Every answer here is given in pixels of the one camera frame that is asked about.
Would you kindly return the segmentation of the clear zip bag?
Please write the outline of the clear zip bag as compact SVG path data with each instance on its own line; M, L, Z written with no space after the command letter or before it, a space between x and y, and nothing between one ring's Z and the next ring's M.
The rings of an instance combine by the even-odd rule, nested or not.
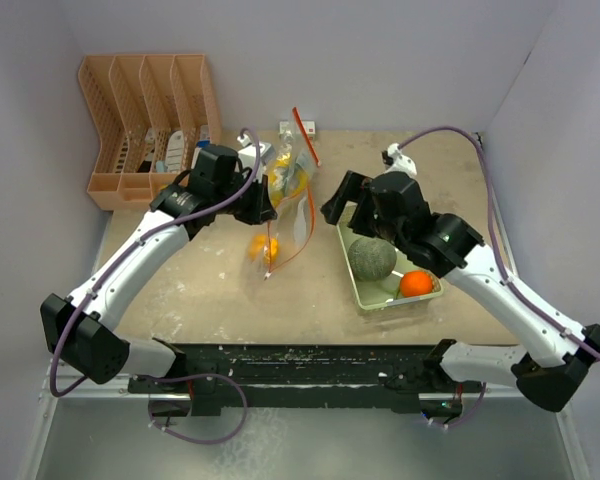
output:
M251 238L246 250L249 267L265 279L268 279L283 267L290 265L309 244L316 224L315 203L311 186L308 186L300 195L283 201L276 208L276 212L277 219L261 226L256 234L268 234L278 239L279 253L276 261L267 266L262 260L250 260L247 251L255 235Z
M315 133L315 123L303 120L296 107L288 120L279 123L278 148L265 170L274 208L304 192L321 166L313 144Z

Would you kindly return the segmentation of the yellow banana bunch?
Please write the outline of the yellow banana bunch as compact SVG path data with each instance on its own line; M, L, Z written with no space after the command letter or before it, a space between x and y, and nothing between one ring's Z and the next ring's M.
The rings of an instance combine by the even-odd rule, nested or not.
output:
M284 200L302 193L310 180L307 171L292 159L290 153L281 154L275 159L267 178L269 198L275 208Z

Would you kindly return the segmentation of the yellow bell pepper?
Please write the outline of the yellow bell pepper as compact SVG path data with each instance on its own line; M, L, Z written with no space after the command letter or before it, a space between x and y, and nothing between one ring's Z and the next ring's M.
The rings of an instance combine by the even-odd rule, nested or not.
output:
M265 265L272 265L279 253L278 239L268 234L255 235L247 253L251 261L262 260Z

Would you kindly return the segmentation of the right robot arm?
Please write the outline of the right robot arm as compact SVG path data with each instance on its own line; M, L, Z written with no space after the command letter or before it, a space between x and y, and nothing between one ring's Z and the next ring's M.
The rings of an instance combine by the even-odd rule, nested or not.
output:
M500 269L483 237L459 216L431 211L418 182L404 172L375 178L347 172L321 208L325 221L337 224L349 202L356 205L348 223L354 233L388 241L414 265L473 298L519 342L513 347L439 342L425 362L432 389L491 383L516 388L546 411L565 407L600 354L600 325L568 319Z

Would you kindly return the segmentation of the orange fruit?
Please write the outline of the orange fruit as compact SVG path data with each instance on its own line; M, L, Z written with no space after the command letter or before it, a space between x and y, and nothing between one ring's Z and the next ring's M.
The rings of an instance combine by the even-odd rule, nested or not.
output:
M402 276L399 293L405 298L410 298L428 295L434 291L434 288L434 281L427 272L413 270Z

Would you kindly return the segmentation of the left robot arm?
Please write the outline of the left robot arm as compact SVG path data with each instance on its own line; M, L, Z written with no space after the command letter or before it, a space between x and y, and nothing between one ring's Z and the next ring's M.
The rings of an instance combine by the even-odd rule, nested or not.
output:
M159 339L125 339L115 330L162 265L217 216L230 215L247 225L275 219L264 173L272 156L266 142L239 151L203 147L194 167L158 193L130 237L96 273L66 297L51 294L43 301L52 364L65 362L97 384L128 373L149 376L164 392L181 388L184 353Z

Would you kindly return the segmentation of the netted green melon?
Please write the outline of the netted green melon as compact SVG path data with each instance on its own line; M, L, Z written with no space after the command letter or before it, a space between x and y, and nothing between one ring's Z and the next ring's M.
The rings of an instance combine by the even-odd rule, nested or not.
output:
M357 280L373 282L383 280L392 273L397 253L385 240L361 237L350 245L347 259Z

